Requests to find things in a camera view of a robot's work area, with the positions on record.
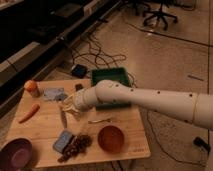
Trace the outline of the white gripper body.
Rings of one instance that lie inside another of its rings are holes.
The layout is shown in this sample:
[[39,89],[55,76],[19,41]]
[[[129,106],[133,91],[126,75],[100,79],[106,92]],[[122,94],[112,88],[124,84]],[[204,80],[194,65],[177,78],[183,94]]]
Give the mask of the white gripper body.
[[69,107],[74,111],[86,111],[88,106],[84,101],[84,90],[79,90],[69,97]]

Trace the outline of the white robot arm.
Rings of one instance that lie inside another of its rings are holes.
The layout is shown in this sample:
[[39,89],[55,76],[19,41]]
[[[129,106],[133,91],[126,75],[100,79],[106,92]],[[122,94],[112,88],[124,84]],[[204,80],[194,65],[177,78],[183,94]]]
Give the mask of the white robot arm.
[[101,103],[130,102],[168,117],[213,131],[213,95],[131,88],[112,80],[81,89],[71,96],[71,106],[89,110]]

